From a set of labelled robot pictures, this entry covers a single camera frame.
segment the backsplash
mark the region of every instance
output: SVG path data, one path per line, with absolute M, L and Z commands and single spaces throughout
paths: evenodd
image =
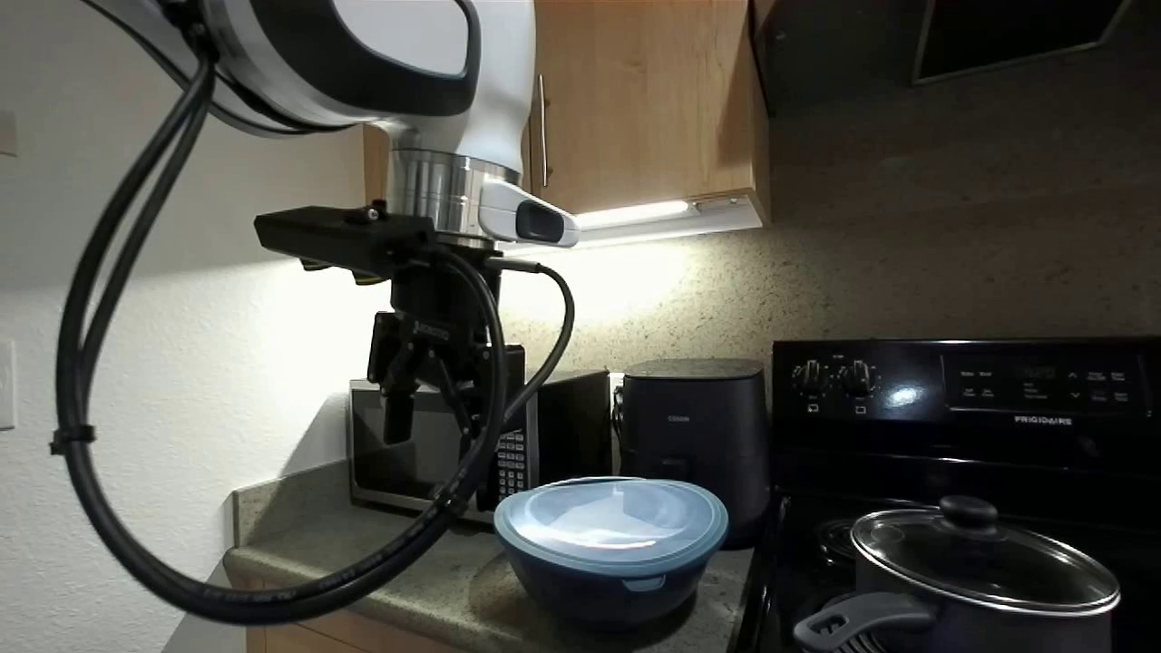
M 777 118 L 761 233 L 540 256 L 576 292 L 563 368 L 771 358 L 777 339 L 1161 334 L 1161 5 L 1123 39 Z M 540 357 L 559 299 L 505 285 Z

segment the electrical outlet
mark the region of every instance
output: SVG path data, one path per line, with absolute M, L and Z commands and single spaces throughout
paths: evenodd
M 0 342 L 0 431 L 15 431 L 15 342 Z
M 0 156 L 15 156 L 15 118 L 0 109 Z

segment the kitchen counter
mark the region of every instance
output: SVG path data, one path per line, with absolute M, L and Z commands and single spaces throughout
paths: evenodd
M 236 586 L 267 588 L 323 579 L 409 528 L 409 514 L 357 510 L 345 465 L 241 489 L 231 511 L 236 550 L 225 554 L 225 571 Z M 713 653 L 727 649 L 742 626 L 749 563 L 753 552 L 718 552 L 686 610 L 627 637 L 593 637 L 528 599 L 487 528 L 459 528 L 351 610 L 459 649 Z

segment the black stove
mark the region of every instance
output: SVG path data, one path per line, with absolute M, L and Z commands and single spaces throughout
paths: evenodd
M 772 514 L 731 649 L 858 588 L 848 522 L 973 493 L 1123 582 L 1113 653 L 1161 647 L 1161 339 L 777 342 Z

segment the black pot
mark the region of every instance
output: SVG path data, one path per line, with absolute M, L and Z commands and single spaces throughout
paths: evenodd
M 794 626 L 829 653 L 875 637 L 889 653 L 1109 653 L 1117 579 L 975 499 L 872 511 L 848 529 L 858 595 Z

